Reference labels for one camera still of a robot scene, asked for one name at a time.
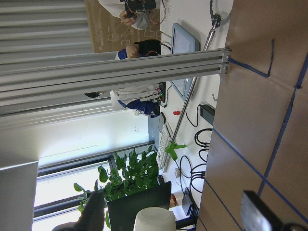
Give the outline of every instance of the white cup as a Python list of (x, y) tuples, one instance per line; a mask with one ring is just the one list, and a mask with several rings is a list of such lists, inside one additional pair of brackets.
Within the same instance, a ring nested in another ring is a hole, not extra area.
[(136, 215), (134, 231), (175, 231), (175, 218), (169, 210), (145, 208)]

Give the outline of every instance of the metal pole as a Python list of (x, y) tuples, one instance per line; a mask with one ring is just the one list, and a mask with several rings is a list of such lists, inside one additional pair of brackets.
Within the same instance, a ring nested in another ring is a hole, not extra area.
[[(213, 37), (214, 37), (214, 33), (215, 33), (215, 26), (216, 26), (216, 23), (213, 25), (212, 29), (210, 30), (208, 36), (207, 36), (207, 40), (205, 42), (205, 46), (204, 46), (204, 51), (207, 51), (212, 40), (213, 40)], [(179, 117), (179, 120), (178, 120), (178, 123), (177, 123), (177, 126), (174, 130), (174, 133), (173, 133), (173, 137), (172, 137), (172, 140), (171, 140), (171, 143), (174, 143), (175, 142), (175, 139), (177, 137), (177, 134), (179, 132), (179, 129), (180, 129), (180, 126), (181, 126), (181, 123), (183, 121), (183, 118), (184, 118), (184, 115), (185, 115), (185, 112), (186, 112), (186, 109), (187, 109), (187, 106), (189, 104), (189, 101), (193, 95), (193, 91), (194, 91), (194, 88), (195, 88), (195, 85), (196, 85), (196, 82), (198, 80), (198, 77), (194, 77), (192, 79), (192, 84), (189, 88), (189, 91), (188, 91), (188, 94), (187, 94), (187, 98), (186, 98), (186, 101), (184, 102), (184, 105), (183, 105), (183, 108), (182, 108), (182, 112), (180, 114), (180, 117)]]

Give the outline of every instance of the computer monitor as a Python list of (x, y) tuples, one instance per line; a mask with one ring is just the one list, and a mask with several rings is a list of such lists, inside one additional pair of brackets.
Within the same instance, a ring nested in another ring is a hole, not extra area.
[(149, 207), (169, 209), (171, 182), (107, 203), (112, 231), (133, 231), (137, 213)]
[[(195, 52), (199, 50), (199, 41), (194, 36), (189, 34), (178, 23), (174, 23), (172, 26), (171, 53), (178, 54)], [(183, 101), (185, 101), (187, 98), (192, 81), (192, 78), (171, 81), (172, 86), (175, 88)]]

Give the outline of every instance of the keyboard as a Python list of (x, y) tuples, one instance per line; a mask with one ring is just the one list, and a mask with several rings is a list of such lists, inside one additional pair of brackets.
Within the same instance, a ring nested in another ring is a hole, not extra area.
[(157, 156), (156, 160), (158, 163), (159, 169), (163, 170), (163, 173), (166, 171), (170, 155), (165, 152), (165, 148), (169, 145), (171, 139), (172, 139), (173, 133), (171, 131), (171, 127), (169, 123), (165, 123), (163, 125), (160, 141), (159, 141), (159, 147), (157, 150)]

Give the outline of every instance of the potted plant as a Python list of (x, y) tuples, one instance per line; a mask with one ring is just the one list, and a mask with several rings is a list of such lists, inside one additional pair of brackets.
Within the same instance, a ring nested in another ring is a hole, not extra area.
[[(152, 146), (147, 151), (142, 152), (141, 158), (135, 149), (120, 157), (115, 153), (116, 168), (111, 169), (110, 175), (102, 167), (98, 167), (99, 178), (95, 181), (94, 190), (104, 191), (105, 200), (112, 201), (127, 195), (132, 195), (140, 191), (152, 188), (158, 185), (158, 164), (156, 161), (157, 153), (152, 151)], [(106, 183), (105, 187), (99, 185), (99, 181)], [(89, 190), (74, 183), (74, 188), (78, 192), (83, 192), (83, 196), (78, 197), (80, 201), (79, 211), (82, 212), (88, 201)], [(106, 213), (106, 225), (109, 226), (108, 213)]]

